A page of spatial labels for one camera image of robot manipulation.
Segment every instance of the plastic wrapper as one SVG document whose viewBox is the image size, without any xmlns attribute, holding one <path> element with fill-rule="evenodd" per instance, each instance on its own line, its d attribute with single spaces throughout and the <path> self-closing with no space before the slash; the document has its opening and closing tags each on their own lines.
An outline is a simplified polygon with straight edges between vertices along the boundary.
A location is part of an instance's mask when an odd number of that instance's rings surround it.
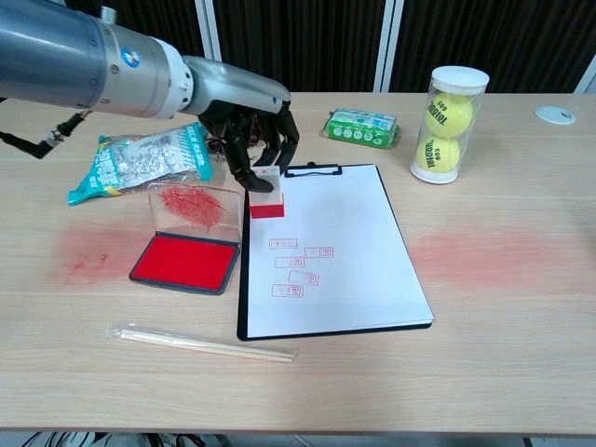
<svg viewBox="0 0 596 447">
<path fill-rule="evenodd" d="M 201 181 L 209 181 L 213 168 L 206 136 L 207 130 L 199 123 L 149 136 L 101 136 L 91 170 L 68 193 L 68 204 L 119 196 L 152 180 L 189 170 Z"/>
<path fill-rule="evenodd" d="M 397 141 L 400 127 L 393 115 L 339 108 L 330 112 L 323 132 L 333 140 L 387 149 Z"/>
<path fill-rule="evenodd" d="M 113 324 L 108 327 L 106 337 L 148 343 L 150 345 L 177 347 L 210 354 L 281 363 L 292 363 L 298 355 L 297 348 L 255 347 L 222 340 L 208 340 L 193 334 L 146 328 L 134 323 Z"/>
</svg>

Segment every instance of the red ink smudge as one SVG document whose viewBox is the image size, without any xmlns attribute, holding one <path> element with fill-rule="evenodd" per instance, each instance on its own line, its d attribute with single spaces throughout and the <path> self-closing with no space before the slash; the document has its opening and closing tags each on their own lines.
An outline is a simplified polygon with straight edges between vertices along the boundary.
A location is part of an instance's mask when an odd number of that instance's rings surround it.
<svg viewBox="0 0 596 447">
<path fill-rule="evenodd" d="M 193 225 L 206 226 L 207 231 L 227 212 L 217 198 L 201 188 L 172 186 L 160 195 L 167 210 Z"/>
<path fill-rule="evenodd" d="M 531 233 L 491 234 L 486 229 L 423 237 L 409 252 L 423 281 L 465 288 L 537 283 L 542 267 L 556 254 Z"/>
<path fill-rule="evenodd" d="M 49 277 L 52 282 L 68 286 L 128 280 L 129 271 L 154 232 L 149 225 L 68 225 L 57 238 Z"/>
</svg>

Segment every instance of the red stamp impression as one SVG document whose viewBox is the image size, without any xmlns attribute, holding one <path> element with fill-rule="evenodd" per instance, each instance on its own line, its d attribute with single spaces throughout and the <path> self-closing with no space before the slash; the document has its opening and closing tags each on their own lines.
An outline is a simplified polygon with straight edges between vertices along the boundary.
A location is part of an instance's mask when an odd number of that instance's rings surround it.
<svg viewBox="0 0 596 447">
<path fill-rule="evenodd" d="M 304 256 L 286 256 L 276 258 L 276 268 L 304 267 Z"/>
<path fill-rule="evenodd" d="M 305 292 L 303 285 L 274 284 L 271 289 L 271 296 L 288 296 L 290 298 L 302 298 Z"/>
<path fill-rule="evenodd" d="M 269 239 L 269 249 L 297 249 L 298 239 Z"/>
<path fill-rule="evenodd" d="M 307 284 L 309 286 L 318 285 L 318 273 L 298 272 L 291 270 L 288 275 L 288 282 L 297 282 L 298 284 Z"/>
<path fill-rule="evenodd" d="M 306 247 L 305 257 L 307 258 L 332 258 L 333 247 Z"/>
</svg>

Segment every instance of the snack bag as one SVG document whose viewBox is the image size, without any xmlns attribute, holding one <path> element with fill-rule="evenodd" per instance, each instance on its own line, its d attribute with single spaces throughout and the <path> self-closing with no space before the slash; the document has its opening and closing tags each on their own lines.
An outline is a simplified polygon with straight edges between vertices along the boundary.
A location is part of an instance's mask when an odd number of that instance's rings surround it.
<svg viewBox="0 0 596 447">
<path fill-rule="evenodd" d="M 68 193 L 68 204 L 120 196 L 129 188 L 188 170 L 196 171 L 201 181 L 208 181 L 213 169 L 205 144 L 207 133 L 194 123 L 149 136 L 100 136 L 93 166 L 81 184 Z"/>
</svg>

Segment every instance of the clear plastic lid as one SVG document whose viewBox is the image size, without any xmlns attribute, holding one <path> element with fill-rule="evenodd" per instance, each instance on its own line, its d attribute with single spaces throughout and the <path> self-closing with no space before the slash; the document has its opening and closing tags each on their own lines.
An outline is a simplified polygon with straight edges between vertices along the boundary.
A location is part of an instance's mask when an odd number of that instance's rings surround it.
<svg viewBox="0 0 596 447">
<path fill-rule="evenodd" d="M 157 232 L 240 243 L 242 200 L 236 191 L 154 182 L 148 193 Z"/>
<path fill-rule="evenodd" d="M 432 86 L 453 95 L 478 95 L 483 93 L 490 77 L 485 72 L 470 67 L 445 65 L 432 71 Z"/>
</svg>

